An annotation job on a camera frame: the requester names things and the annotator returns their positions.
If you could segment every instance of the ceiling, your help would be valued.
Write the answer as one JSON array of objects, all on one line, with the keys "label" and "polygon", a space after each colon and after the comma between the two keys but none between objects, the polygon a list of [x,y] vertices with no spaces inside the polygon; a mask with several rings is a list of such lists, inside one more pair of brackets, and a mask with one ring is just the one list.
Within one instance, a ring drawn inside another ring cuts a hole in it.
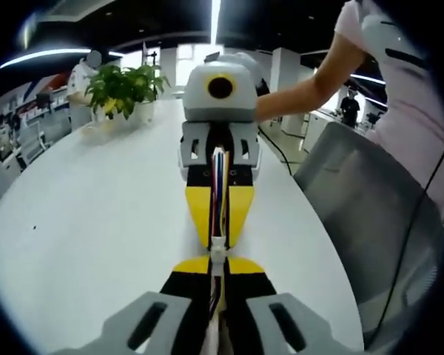
[{"label": "ceiling", "polygon": [[[227,47],[271,52],[285,47],[298,53],[329,48],[344,0],[222,0],[218,43]],[[148,47],[175,47],[209,42],[210,0],[31,0],[0,3],[7,18],[0,26],[0,64],[39,50],[93,47],[129,53]],[[17,35],[26,18],[40,22],[23,51]],[[303,64],[317,67],[324,54],[303,56]],[[81,55],[40,58],[0,70],[0,95],[33,79],[71,70]],[[369,59],[357,74],[380,78]],[[385,102],[384,87],[368,81],[360,85],[366,96]]]}]

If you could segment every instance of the office desk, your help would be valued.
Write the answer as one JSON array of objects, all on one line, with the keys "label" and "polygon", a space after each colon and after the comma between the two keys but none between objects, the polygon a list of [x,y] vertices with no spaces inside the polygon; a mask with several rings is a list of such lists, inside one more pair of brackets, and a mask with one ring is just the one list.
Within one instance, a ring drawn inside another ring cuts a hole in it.
[{"label": "office desk", "polygon": [[[204,254],[184,197],[177,149],[181,101],[157,101],[150,126],[100,146],[68,135],[0,202],[0,300],[38,349],[81,347],[106,318],[172,268]],[[327,319],[335,339],[363,347],[349,280],[323,225],[262,140],[255,199],[234,254],[264,267]]]}]

